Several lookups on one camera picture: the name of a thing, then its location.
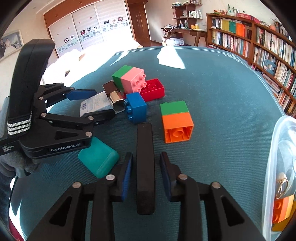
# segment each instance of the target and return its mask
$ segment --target pink toy block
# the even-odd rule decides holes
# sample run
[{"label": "pink toy block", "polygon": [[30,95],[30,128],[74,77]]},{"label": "pink toy block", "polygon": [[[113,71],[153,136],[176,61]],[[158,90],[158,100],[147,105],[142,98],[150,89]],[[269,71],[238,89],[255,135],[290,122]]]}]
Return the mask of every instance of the pink toy block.
[{"label": "pink toy block", "polygon": [[133,67],[130,71],[124,74],[120,79],[124,92],[131,94],[134,92],[141,92],[142,88],[145,88],[147,83],[145,81],[146,75],[143,69]]}]

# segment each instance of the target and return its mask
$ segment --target wedding photo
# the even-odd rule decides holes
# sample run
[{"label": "wedding photo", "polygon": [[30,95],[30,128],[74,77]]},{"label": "wedding photo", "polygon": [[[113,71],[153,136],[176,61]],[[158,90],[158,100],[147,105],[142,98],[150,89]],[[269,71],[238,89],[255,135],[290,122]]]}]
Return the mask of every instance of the wedding photo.
[{"label": "wedding photo", "polygon": [[0,61],[23,46],[20,31],[4,35],[0,43]]}]

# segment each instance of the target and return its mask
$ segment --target wooden desk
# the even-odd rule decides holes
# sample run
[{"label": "wooden desk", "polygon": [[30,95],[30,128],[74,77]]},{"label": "wooden desk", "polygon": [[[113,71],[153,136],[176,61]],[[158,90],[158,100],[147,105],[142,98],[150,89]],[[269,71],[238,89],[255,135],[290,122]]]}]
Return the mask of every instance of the wooden desk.
[{"label": "wooden desk", "polygon": [[198,46],[200,41],[200,37],[205,37],[205,42],[207,44],[207,31],[204,30],[195,30],[195,29],[187,29],[187,28],[162,28],[164,32],[168,32],[167,39],[170,38],[171,33],[181,33],[181,34],[190,34],[195,36],[194,46]]}]

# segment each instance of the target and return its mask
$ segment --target table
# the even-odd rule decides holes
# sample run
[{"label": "table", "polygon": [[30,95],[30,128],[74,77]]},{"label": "table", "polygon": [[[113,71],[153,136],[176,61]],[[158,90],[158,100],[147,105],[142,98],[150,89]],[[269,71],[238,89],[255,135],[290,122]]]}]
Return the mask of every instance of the table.
[{"label": "table", "polygon": [[[165,97],[147,103],[147,121],[153,125],[156,211],[153,215],[137,214],[134,168],[127,199],[113,204],[116,241],[177,240],[180,204],[169,203],[165,196],[159,167],[162,151],[196,181],[219,181],[260,229],[271,137],[276,121],[283,115],[266,83],[244,60],[222,50],[165,46],[122,54],[115,54],[72,85],[101,92],[115,71],[130,65],[143,68],[147,80],[159,78],[165,87]],[[187,142],[165,144],[159,104],[178,100],[184,100],[190,111],[194,122],[192,137]],[[79,116],[79,108],[80,101],[64,100],[51,112]],[[95,127],[93,134],[115,149],[122,161],[126,152],[136,157],[136,132],[137,126],[122,112]],[[77,155],[75,151],[44,159],[37,172],[18,179],[11,205],[15,215],[19,210],[25,237],[73,182],[87,184],[97,180]],[[204,208],[202,213],[205,236]]]},{"label": "table", "polygon": [[188,29],[188,28],[162,28],[164,32],[168,32],[168,38],[170,38],[171,33],[181,33],[181,34],[190,34],[192,36],[195,36],[194,46],[198,46],[198,43],[200,41],[200,37],[205,38],[205,42],[207,44],[207,31],[205,30],[196,30],[196,29]]}]

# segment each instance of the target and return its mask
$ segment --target gray glove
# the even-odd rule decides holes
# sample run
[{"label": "gray glove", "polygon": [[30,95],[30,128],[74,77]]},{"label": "gray glove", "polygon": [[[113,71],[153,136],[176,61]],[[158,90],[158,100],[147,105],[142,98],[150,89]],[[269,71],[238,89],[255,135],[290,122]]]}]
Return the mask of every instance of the gray glove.
[{"label": "gray glove", "polygon": [[0,156],[0,172],[7,177],[14,177],[16,168],[32,173],[38,168],[38,165],[38,160],[32,160],[20,151]]}]

